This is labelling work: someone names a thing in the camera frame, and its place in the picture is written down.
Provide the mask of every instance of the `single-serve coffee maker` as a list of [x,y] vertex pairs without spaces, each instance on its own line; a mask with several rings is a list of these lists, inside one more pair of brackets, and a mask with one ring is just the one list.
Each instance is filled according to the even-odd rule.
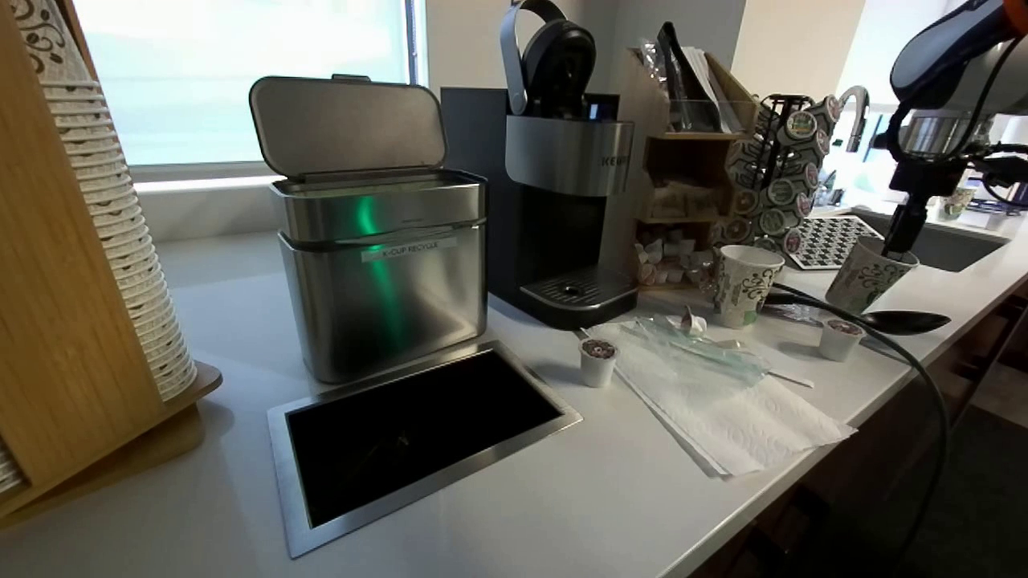
[[486,286],[554,328],[602,323],[637,306],[632,277],[603,271],[603,211],[625,189],[629,126],[617,96],[588,96],[595,41],[543,2],[519,50],[502,25],[509,89],[444,88],[447,168],[486,175]]

